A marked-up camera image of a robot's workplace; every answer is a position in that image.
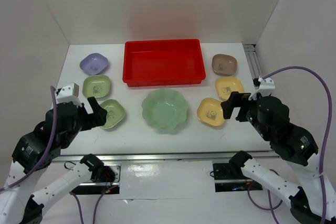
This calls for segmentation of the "green square plate front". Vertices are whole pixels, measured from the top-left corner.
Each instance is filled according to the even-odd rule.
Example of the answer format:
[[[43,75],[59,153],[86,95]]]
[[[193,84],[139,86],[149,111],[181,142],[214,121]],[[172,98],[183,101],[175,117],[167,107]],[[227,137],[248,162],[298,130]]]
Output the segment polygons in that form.
[[[105,100],[100,106],[107,111],[106,123],[103,129],[110,129],[117,125],[125,117],[124,107],[115,99]]]

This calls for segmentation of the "green square plate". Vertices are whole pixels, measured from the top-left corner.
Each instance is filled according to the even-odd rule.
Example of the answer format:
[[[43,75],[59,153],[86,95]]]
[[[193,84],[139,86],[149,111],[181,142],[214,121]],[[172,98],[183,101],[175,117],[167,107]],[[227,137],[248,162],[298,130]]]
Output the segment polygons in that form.
[[[106,123],[103,129],[110,129],[117,125],[125,117],[124,107],[115,99],[105,100],[100,106],[107,111]]]
[[[111,81],[106,75],[87,77],[82,85],[82,94],[86,97],[103,98],[110,92]]]

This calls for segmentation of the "yellow square plate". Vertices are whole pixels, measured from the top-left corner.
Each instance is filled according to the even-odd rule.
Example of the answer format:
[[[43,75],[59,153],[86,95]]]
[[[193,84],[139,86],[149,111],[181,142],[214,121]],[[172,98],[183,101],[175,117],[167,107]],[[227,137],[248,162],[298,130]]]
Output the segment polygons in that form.
[[[201,101],[197,109],[197,117],[203,123],[215,127],[225,122],[221,102],[213,98],[205,98]]]
[[[215,88],[220,99],[226,101],[232,92],[244,93],[244,87],[236,77],[220,77],[215,81]]]

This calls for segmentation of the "yellow square plate front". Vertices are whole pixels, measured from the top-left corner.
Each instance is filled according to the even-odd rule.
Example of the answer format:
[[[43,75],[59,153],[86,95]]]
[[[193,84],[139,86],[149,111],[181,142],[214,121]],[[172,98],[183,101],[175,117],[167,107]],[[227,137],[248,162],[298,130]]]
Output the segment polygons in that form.
[[[213,98],[205,98],[201,101],[197,109],[197,117],[203,123],[215,127],[225,122],[221,102]]]

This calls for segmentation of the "brown square plate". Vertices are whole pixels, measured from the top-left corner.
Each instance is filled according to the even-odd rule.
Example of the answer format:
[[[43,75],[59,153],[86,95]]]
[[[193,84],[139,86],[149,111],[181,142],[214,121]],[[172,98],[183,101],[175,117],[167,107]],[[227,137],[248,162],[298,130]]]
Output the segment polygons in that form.
[[[212,58],[212,70],[221,76],[232,76],[237,71],[237,60],[231,55],[216,54]]]

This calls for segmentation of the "purple square plate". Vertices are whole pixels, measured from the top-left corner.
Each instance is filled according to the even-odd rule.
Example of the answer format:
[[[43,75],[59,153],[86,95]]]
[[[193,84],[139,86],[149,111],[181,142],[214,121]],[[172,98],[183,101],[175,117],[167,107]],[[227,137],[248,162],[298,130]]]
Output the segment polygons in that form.
[[[109,65],[109,60],[100,53],[86,56],[79,64],[80,69],[89,76],[102,73]]]

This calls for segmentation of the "large green scalloped bowl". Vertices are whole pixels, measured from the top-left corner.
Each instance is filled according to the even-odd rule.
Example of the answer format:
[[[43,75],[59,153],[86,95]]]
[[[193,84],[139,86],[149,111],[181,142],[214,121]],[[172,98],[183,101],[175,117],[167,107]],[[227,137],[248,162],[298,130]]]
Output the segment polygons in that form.
[[[141,103],[142,117],[156,129],[174,130],[187,119],[188,102],[173,89],[151,91]]]

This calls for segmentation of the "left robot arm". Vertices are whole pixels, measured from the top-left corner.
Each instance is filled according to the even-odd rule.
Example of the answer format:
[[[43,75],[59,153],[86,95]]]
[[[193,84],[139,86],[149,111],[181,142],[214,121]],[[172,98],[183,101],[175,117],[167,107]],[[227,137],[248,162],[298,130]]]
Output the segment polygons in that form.
[[[103,161],[87,154],[65,175],[44,189],[34,190],[51,162],[79,132],[105,124],[107,111],[94,97],[87,100],[92,113],[82,103],[54,102],[45,120],[20,138],[12,154],[6,184],[1,188],[1,223],[41,223],[43,215],[62,197],[83,182],[96,182],[103,177],[106,171]]]

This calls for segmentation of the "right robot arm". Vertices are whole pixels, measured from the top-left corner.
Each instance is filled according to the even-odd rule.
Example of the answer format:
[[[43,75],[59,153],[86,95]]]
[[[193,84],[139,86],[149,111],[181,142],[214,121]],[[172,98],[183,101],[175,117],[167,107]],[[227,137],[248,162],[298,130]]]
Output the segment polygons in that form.
[[[270,148],[292,168],[298,185],[262,167],[244,151],[229,160],[235,178],[245,176],[279,197],[300,223],[335,223],[335,190],[320,172],[320,153],[309,131],[290,123],[289,108],[278,98],[250,100],[249,93],[231,93],[220,105],[224,119],[239,108],[236,120],[249,122]]]

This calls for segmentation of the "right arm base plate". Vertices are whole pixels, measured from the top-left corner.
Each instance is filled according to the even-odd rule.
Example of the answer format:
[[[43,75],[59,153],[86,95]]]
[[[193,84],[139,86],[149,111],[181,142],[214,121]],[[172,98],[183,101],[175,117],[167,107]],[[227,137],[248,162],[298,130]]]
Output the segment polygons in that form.
[[[230,163],[213,163],[209,175],[214,179],[215,192],[262,190],[262,186],[235,171]]]

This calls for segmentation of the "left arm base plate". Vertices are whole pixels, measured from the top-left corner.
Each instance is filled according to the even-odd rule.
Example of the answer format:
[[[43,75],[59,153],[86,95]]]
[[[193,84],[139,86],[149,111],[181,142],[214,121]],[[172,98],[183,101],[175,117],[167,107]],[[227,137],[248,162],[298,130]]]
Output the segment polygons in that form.
[[[120,192],[120,165],[108,165],[106,172],[97,181],[88,180],[81,183],[72,192],[75,195],[117,195]]]

